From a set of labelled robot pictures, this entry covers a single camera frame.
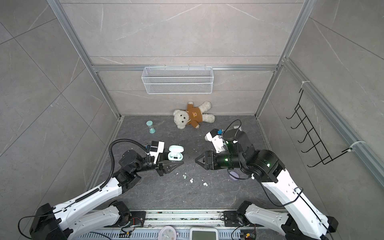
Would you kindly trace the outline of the purple earbud charging case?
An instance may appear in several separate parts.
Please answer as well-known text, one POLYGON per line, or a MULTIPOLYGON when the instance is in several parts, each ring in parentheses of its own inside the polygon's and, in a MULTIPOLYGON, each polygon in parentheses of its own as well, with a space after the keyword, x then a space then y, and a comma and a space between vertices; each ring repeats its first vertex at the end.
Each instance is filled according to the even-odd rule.
POLYGON ((239 180, 239 175, 236 172, 234 172, 234 171, 230 171, 229 172, 229 177, 233 181, 238 181, 239 180))

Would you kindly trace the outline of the green earbud charging case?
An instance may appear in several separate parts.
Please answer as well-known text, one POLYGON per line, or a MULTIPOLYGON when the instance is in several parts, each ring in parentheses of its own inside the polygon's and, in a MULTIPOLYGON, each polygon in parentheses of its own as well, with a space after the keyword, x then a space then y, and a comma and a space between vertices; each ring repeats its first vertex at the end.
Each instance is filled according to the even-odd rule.
POLYGON ((168 160, 170 161, 182 161, 184 148, 178 145, 172 145, 169 147, 168 160))

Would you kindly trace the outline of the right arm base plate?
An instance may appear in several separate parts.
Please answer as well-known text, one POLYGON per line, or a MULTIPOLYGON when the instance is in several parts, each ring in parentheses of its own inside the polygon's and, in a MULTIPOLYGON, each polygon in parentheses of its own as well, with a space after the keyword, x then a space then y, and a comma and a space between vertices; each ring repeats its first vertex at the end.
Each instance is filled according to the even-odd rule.
POLYGON ((249 225, 249 221, 236 211, 223 211, 220 220, 226 227, 240 227, 249 225))

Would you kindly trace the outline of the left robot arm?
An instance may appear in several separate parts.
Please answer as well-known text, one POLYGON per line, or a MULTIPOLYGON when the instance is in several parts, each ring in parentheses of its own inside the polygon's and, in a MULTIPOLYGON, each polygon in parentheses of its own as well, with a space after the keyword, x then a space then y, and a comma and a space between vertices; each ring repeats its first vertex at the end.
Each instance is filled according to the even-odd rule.
POLYGON ((163 176, 183 163, 168 159, 168 153, 143 158, 128 150, 119 161, 120 169, 107 183, 62 204, 41 206, 29 230, 30 236, 33 240, 72 240, 102 227, 124 227, 131 223, 131 212, 123 202, 112 203, 97 212, 94 209, 133 188, 141 179, 139 172, 156 170, 163 176))

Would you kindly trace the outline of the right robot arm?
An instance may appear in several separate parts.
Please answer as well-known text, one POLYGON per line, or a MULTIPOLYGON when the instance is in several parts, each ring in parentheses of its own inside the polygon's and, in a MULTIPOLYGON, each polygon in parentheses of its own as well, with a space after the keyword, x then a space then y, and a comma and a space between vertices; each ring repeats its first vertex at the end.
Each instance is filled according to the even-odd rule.
POLYGON ((282 161, 270 150, 256 150, 247 134, 239 129, 213 129, 205 140, 214 145, 195 159, 205 170, 240 169, 254 178, 263 191, 270 191, 285 213, 263 209, 244 201, 234 220, 245 227, 259 225, 285 236, 287 240, 325 240, 339 225, 334 217, 319 211, 305 196, 304 189, 291 178, 282 161))

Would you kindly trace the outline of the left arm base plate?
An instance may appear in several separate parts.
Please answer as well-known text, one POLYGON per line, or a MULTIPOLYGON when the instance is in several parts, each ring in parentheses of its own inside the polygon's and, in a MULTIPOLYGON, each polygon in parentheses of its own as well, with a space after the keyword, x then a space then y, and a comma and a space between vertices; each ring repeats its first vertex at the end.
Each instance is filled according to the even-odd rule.
POLYGON ((106 228, 142 227, 146 221, 147 212, 133 211, 124 217, 120 217, 114 225, 106 228))

